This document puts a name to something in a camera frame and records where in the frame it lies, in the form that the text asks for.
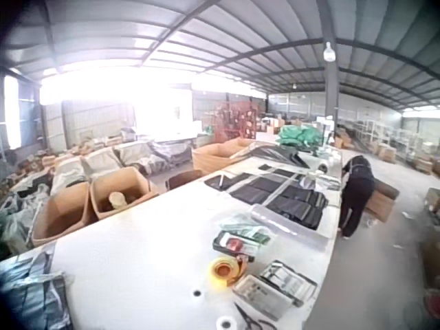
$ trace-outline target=person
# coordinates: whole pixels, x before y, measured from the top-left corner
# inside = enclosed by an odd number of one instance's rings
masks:
[[[342,237],[348,239],[359,226],[360,218],[374,191],[375,179],[370,162],[362,155],[353,157],[342,169],[342,176],[349,174],[349,179],[342,191],[339,228]]]

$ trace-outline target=metal roof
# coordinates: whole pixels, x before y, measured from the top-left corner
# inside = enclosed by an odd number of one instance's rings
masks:
[[[325,88],[320,6],[340,92],[401,110],[440,105],[440,15],[420,0],[46,0],[1,47],[32,80],[72,63],[223,72],[270,94]]]

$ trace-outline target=scissors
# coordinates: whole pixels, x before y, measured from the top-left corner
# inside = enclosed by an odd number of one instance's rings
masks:
[[[277,330],[277,328],[272,323],[266,322],[264,320],[258,320],[257,322],[252,319],[240,306],[237,305],[236,302],[234,302],[234,305],[239,310],[241,317],[243,317],[244,321],[246,322],[246,330],[264,330],[263,325],[267,327],[266,329]]]

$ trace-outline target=green tarp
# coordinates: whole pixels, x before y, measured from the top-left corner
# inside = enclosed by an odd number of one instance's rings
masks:
[[[287,125],[281,127],[277,142],[298,149],[314,149],[321,145],[322,134],[312,126]]]

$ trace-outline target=tape roll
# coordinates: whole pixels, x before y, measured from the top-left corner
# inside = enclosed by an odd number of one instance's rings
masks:
[[[214,284],[228,286],[228,281],[240,274],[240,266],[236,259],[222,257],[215,259],[210,266],[210,277]]]
[[[237,322],[232,316],[222,316],[217,319],[216,330],[237,330]]]

